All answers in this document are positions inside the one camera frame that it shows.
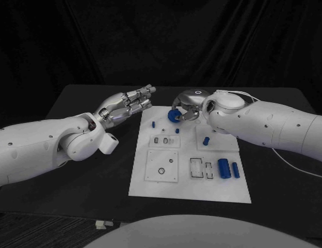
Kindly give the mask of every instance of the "table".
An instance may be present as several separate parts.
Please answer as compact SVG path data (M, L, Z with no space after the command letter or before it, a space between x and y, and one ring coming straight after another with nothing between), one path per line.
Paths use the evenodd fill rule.
M94 112L112 94L134 86L69 85L48 119ZM171 105L191 87L157 87L152 105ZM249 92L263 101L315 113L295 88L223 88ZM206 88L214 92L219 88ZM109 132L119 139L111 155L101 151L83 161L36 178L6 185L0 191L0 212L71 216L134 222L171 214L213 215L256 223L299 238L322 239L322 179L295 170L266 148L239 140L252 204L128 196L141 114ZM279 151L301 169L322 175L322 163L301 154Z

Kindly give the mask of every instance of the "white board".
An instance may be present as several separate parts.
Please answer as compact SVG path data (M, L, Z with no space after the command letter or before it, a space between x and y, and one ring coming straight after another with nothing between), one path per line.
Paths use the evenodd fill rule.
M171 122L168 120L170 109L171 107L168 106L152 106L152 108L142 112L128 195L209 200L216 202L227 201L236 203L252 203L237 139L230 134L213 132L203 116L199 118L200 122L197 121L197 123L194 121L183 121L180 123ZM207 147L203 147L204 135L210 137ZM163 142L161 138L170 136L178 137L171 138L174 142L170 145L160 143ZM155 144L155 137L158 137L160 145ZM171 177L161 178L161 174L152 175L152 181L145 180L147 169L154 168L155 173L160 169L158 165L165 164L171 159L170 152L168 155L160 156L164 159L163 162L158 161L158 164L151 164L148 162L148 153L154 150L158 150L158 154L167 154L170 151L177 152L178 177L173 179L173 181ZM191 158L201 159L200 170L204 175L201 178L191 177ZM229 179L220 177L219 159L229 160L232 171L232 178ZM233 162L236 162L239 166L240 178L234 178L233 176Z

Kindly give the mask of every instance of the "robotic hand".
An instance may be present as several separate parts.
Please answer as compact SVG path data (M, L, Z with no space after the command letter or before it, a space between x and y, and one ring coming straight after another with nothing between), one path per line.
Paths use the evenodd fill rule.
M322 161L322 116L260 100L246 103L232 92L250 96L240 91L217 90L213 94L200 89L184 91L174 100L170 120L196 120L203 111L207 124L219 133Z
M118 140L106 129L132 114L151 108L155 87L118 93L94 114L42 120L0 129L0 185L27 180L62 167L69 160L85 160L99 149L111 154Z

